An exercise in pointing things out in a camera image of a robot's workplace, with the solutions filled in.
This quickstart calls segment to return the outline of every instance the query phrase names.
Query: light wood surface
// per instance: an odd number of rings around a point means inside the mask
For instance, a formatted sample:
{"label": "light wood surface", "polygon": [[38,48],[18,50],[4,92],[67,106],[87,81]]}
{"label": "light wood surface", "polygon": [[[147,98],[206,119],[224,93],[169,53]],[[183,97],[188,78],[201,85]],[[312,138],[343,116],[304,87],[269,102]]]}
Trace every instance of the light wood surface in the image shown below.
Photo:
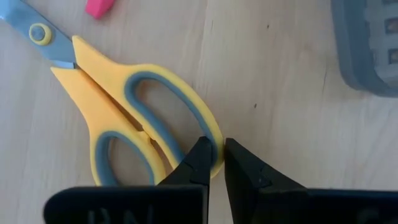
{"label": "light wood surface", "polygon": [[[28,0],[67,35],[120,63],[180,75],[226,137],[307,187],[398,189],[398,101],[347,87],[327,0],[117,0],[100,21],[81,0]],[[42,223],[59,190],[93,185],[85,120],[44,59],[0,21],[0,220]],[[189,150],[201,134],[176,96],[146,82],[141,99]],[[141,162],[115,142],[127,184]],[[209,223],[232,223],[223,170],[211,181]]]}

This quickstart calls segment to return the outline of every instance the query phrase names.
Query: yellow scissors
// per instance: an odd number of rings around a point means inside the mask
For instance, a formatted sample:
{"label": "yellow scissors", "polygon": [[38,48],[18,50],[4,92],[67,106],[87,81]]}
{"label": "yellow scissors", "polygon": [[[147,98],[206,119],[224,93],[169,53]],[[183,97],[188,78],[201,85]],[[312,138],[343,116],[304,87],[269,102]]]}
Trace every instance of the yellow scissors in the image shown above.
{"label": "yellow scissors", "polygon": [[[139,82],[146,79],[163,83],[189,107],[213,145],[211,176],[220,171],[224,144],[221,131],[207,105],[181,78],[157,65],[115,63],[81,37],[73,36],[71,41],[20,0],[0,0],[0,18],[20,31],[54,63],[51,70],[87,122],[91,171],[96,185],[119,184],[108,159],[111,138],[128,143],[142,157],[153,184],[165,178],[165,168],[150,139],[158,143],[173,168],[184,158],[167,128],[135,95]],[[118,106],[134,117],[143,131],[138,131]]]}

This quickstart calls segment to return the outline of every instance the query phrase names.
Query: metal blade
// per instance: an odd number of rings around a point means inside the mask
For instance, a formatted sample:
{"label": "metal blade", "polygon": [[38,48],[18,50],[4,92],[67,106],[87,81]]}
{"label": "metal blade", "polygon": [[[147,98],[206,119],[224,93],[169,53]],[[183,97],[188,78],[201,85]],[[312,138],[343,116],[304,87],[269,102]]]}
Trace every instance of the metal blade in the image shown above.
{"label": "metal blade", "polygon": [[[0,0],[0,17],[18,30],[32,43],[42,55],[62,68],[75,68],[76,57],[71,40],[46,20],[33,7],[20,0]],[[32,24],[41,23],[52,31],[52,39],[48,45],[37,45],[29,37]]]}
{"label": "metal blade", "polygon": [[0,19],[4,19],[11,9],[13,0],[0,0]]}

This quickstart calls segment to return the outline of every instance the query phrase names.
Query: gray plastic object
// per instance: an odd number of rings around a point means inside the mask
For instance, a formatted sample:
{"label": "gray plastic object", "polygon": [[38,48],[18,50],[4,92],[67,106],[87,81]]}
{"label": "gray plastic object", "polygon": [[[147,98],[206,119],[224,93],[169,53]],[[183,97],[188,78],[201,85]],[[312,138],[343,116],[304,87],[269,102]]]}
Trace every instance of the gray plastic object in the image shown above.
{"label": "gray plastic object", "polygon": [[345,82],[398,97],[398,0],[331,0]]}

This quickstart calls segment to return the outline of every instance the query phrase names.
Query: scissor pivot screw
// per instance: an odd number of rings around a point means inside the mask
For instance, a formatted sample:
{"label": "scissor pivot screw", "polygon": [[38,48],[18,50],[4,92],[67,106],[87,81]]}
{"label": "scissor pivot screw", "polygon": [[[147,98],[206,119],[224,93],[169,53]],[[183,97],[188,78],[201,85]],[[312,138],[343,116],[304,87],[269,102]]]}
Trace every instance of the scissor pivot screw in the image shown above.
{"label": "scissor pivot screw", "polygon": [[49,26],[42,23],[35,23],[30,26],[29,37],[33,43],[46,46],[52,38],[52,31]]}

